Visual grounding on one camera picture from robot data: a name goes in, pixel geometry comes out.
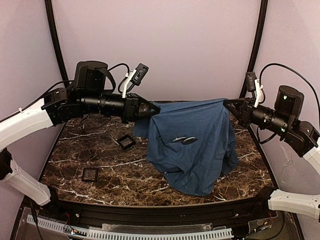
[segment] marble tabletop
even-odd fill
[[[61,200],[114,206],[181,206],[238,200],[272,186],[267,167],[247,129],[231,116],[239,165],[219,177],[208,196],[191,196],[171,188],[147,160],[147,139],[124,151],[116,139],[133,135],[134,123],[89,115],[64,127],[44,170],[42,183]],[[84,182],[84,168],[98,168],[97,182]]]

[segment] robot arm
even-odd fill
[[[253,84],[255,78],[254,72],[246,74],[250,92],[261,90],[261,87]],[[236,117],[239,125],[247,128],[255,124],[261,130],[268,129],[279,135],[280,141],[288,143],[320,175],[320,134],[311,123],[298,119],[303,101],[301,92],[282,85],[274,109],[257,104],[254,97],[228,99],[223,104]],[[320,220],[320,195],[296,194],[273,188],[263,195],[262,200],[270,210],[287,211]]]
[[[127,77],[132,84],[139,85],[148,67],[139,64],[139,71],[131,70]],[[106,77],[112,89],[105,90]],[[23,171],[13,160],[7,146],[34,132],[58,126],[84,114],[100,114],[121,117],[123,123],[135,122],[159,113],[160,108],[134,93],[114,94],[115,81],[103,62],[79,62],[75,79],[66,88],[57,88],[43,95],[38,101],[0,121],[0,181],[5,182],[24,195],[44,206],[53,200],[55,190]],[[151,111],[140,112],[140,105],[149,106]]]

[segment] black square frame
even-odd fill
[[[131,142],[130,142],[129,144],[127,144],[127,145],[123,145],[122,142],[123,142],[124,140],[126,140],[126,139],[130,139]],[[118,138],[118,139],[116,140],[116,142],[120,145],[120,147],[121,147],[123,150],[127,150],[127,149],[131,148],[132,146],[134,146],[134,145],[136,144],[136,140],[135,140],[132,136],[130,136],[129,134],[126,134],[126,135]]]
[[[98,169],[97,167],[85,167],[85,168],[83,169],[83,172],[82,172],[82,178],[81,178],[81,180],[82,180],[83,182],[93,182],[93,183],[97,182],[97,180],[98,180],[98,170],[99,170],[99,169]],[[95,171],[94,178],[93,178],[93,179],[86,179],[86,178],[85,178],[86,171]]]

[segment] lavender wall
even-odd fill
[[[43,0],[0,1],[0,119],[24,107],[61,81]],[[17,163],[38,178],[58,128],[42,130],[8,149]],[[0,239],[10,239],[23,195],[0,183]]]
[[[305,76],[320,94],[319,11],[318,0],[269,1],[256,72],[260,73],[264,65],[271,62],[288,65]],[[290,85],[303,92],[305,98],[300,119],[311,122],[319,130],[316,100],[303,80],[285,69],[272,66],[263,74],[262,84],[267,95],[265,105],[271,108],[279,85]],[[320,194],[320,176],[278,139],[263,145],[263,150],[280,188],[300,194]],[[319,222],[306,216],[299,216],[299,219],[305,239],[319,239]]]
[[[256,0],[55,0],[68,75],[77,62],[150,67],[149,100],[236,98],[254,41]],[[117,82],[125,69],[112,72]]]

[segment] blue t-shirt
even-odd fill
[[[225,99],[155,103],[159,114],[134,125],[147,137],[147,160],[175,189],[209,195],[221,172],[238,164],[236,137]]]

